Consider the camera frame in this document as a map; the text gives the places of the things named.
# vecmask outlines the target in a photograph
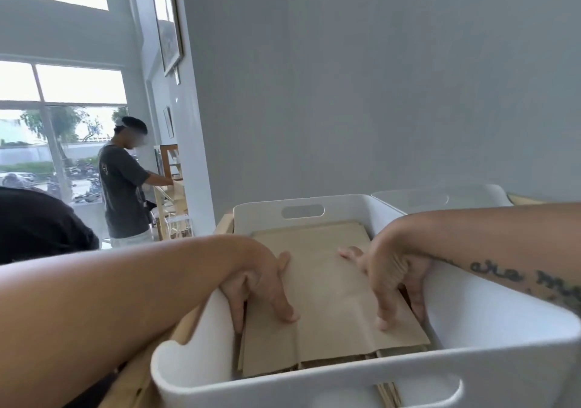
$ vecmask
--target stack of paper bags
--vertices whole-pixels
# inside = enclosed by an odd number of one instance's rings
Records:
[[[346,246],[368,249],[360,223],[275,229],[253,237],[276,255],[290,251],[282,282],[301,318],[287,324],[267,303],[248,301],[239,358],[244,377],[427,349],[429,339],[400,294],[397,323],[386,332],[377,329],[377,302],[367,276],[337,252]]]

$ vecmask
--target gray t-shirt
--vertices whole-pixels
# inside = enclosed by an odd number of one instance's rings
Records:
[[[127,238],[149,229],[140,198],[141,185],[149,173],[126,150],[109,143],[99,151],[99,177],[109,235]]]

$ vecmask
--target tattoo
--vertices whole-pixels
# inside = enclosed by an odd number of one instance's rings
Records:
[[[494,276],[497,276],[498,278],[504,278],[505,280],[509,280],[512,282],[520,282],[525,279],[524,275],[520,274],[518,271],[511,268],[505,269],[504,272],[499,271],[498,264],[493,263],[490,260],[486,260],[484,262],[484,265],[478,262],[472,263],[470,265],[470,270],[472,270],[475,273],[480,273],[483,275],[492,272]]]
[[[574,300],[581,303],[581,287],[567,287],[562,278],[552,277],[548,273],[538,270],[537,284],[541,284],[551,290],[556,290],[563,298],[574,298]]]
[[[459,265],[454,263],[454,261],[452,261],[452,260],[447,260],[446,258],[440,258],[439,256],[433,256],[433,255],[430,255],[430,257],[434,261],[441,261],[442,263],[446,263],[447,265],[453,265],[454,267],[460,267]]]

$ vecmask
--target framed picture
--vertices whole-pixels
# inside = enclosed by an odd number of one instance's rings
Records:
[[[167,133],[170,135],[170,138],[174,138],[174,123],[171,121],[171,111],[169,107],[165,107],[163,109],[163,116],[166,118],[166,125],[167,125]]]
[[[184,55],[179,33],[176,0],[153,0],[163,71],[167,76]]]

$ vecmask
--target black hair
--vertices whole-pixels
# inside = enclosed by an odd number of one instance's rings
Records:
[[[133,128],[134,130],[139,131],[143,135],[147,135],[147,125],[145,125],[145,122],[143,122],[142,120],[139,120],[138,118],[131,116],[124,116],[123,118],[121,118],[121,122],[123,122],[123,125],[118,125],[114,128],[113,131],[115,132],[115,134],[122,132],[125,129],[125,127],[127,127]]]

